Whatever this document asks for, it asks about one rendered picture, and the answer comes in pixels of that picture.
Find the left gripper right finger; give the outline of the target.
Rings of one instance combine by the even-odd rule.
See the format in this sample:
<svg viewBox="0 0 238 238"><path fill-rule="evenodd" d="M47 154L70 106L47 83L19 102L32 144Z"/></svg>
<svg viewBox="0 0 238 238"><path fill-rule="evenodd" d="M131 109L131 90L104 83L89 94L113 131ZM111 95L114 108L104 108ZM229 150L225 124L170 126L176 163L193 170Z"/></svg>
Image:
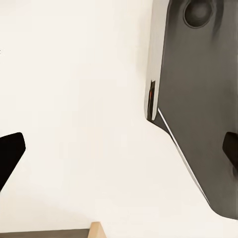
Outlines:
<svg viewBox="0 0 238 238"><path fill-rule="evenodd" d="M226 132L222 149L238 172L238 134Z"/></svg>

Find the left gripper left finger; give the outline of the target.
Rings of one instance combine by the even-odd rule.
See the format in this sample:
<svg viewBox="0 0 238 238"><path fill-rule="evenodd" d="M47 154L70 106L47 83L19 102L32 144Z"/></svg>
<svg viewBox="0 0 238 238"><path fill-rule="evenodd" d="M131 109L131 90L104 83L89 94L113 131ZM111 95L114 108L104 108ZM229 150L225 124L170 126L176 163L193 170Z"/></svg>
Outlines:
<svg viewBox="0 0 238 238"><path fill-rule="evenodd" d="M0 191L26 151L22 132L0 137Z"/></svg>

